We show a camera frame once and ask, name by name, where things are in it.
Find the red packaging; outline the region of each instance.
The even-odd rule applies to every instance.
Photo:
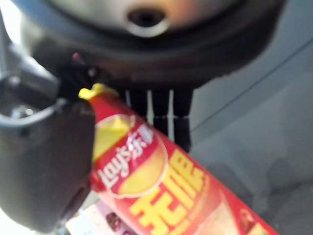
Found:
[[[277,235],[206,169],[100,84],[91,183],[138,235]]]

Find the red snack bag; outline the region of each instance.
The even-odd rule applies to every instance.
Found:
[[[138,235],[276,235],[207,170],[100,84],[92,188]]]

